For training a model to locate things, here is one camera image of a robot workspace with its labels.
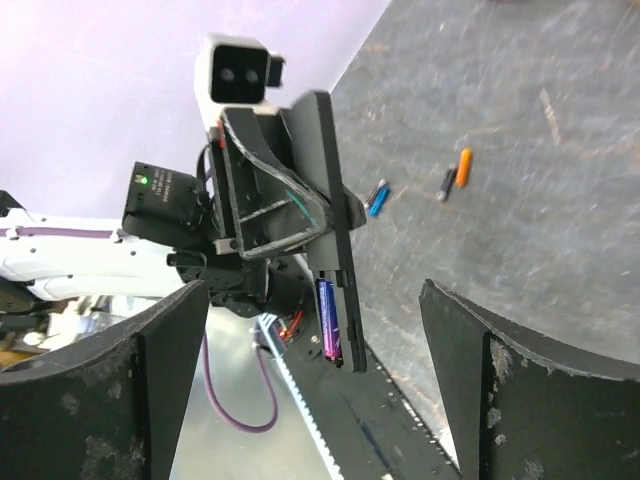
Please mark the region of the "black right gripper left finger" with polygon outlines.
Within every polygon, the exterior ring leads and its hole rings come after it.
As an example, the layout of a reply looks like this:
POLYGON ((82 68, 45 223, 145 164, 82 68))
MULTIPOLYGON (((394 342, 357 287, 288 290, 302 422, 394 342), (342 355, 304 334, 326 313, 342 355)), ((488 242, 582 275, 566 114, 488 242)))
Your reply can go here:
POLYGON ((2 478, 169 478, 207 312, 194 281, 2 371, 2 478))

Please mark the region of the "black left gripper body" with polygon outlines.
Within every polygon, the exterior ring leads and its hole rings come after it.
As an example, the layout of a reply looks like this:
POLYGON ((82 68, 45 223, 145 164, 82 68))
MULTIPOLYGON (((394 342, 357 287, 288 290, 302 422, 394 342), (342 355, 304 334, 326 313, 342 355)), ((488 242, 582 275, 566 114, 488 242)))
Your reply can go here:
POLYGON ((205 213, 199 237, 188 249, 176 248, 167 264, 185 283, 205 282, 211 304, 240 317, 270 313, 288 319, 308 312, 310 284, 291 257, 246 260, 240 256, 220 140, 210 140, 201 151, 196 178, 202 187, 213 188, 201 194, 205 213))

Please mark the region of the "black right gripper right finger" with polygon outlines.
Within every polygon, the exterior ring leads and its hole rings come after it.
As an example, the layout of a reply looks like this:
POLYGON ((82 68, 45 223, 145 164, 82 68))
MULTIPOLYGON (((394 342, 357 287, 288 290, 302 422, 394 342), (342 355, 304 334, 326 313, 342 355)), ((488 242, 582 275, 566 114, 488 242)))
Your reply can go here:
POLYGON ((639 367, 428 280, 420 308, 465 479, 636 479, 639 367))

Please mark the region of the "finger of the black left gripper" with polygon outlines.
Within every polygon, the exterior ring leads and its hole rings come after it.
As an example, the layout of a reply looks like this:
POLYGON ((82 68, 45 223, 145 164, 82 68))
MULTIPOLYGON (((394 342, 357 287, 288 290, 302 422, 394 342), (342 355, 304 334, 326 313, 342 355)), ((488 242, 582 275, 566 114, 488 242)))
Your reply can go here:
POLYGON ((365 225, 363 202, 346 186, 343 186, 346 231, 353 231, 365 225))
POLYGON ((221 127, 241 257, 275 257, 329 231, 329 203, 295 171, 292 139, 280 114, 229 107, 221 127))

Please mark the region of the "purple blue battery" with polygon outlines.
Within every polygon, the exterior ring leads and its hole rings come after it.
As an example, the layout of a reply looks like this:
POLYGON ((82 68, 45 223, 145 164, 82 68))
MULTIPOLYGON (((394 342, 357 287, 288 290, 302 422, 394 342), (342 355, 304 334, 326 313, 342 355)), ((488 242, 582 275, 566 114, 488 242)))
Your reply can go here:
POLYGON ((342 349, 333 284, 324 279, 316 281, 319 319, 324 357, 334 363, 342 361, 342 349))

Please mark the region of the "black remote control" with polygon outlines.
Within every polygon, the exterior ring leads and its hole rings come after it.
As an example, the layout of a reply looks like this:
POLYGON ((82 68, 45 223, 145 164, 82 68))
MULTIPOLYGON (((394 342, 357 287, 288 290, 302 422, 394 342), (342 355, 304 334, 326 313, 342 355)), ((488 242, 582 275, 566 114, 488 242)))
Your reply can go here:
POLYGON ((353 262, 351 204, 342 180, 330 94, 311 91, 286 116, 295 170, 320 195, 319 236, 306 245, 322 353, 347 371, 363 373, 367 359, 353 262))

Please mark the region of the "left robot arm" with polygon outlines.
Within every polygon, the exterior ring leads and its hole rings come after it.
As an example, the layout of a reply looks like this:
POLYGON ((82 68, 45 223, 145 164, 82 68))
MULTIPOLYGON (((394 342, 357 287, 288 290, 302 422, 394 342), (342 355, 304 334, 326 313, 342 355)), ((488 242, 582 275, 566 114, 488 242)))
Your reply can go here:
POLYGON ((85 295, 162 297, 204 281, 238 315, 287 315, 310 282, 283 263, 302 253, 330 281, 338 319, 360 319, 351 232, 361 201, 344 185, 330 98, 257 114, 230 107, 210 130, 195 175, 133 169, 121 220, 27 212, 1 197, 1 309, 33 315, 85 295))

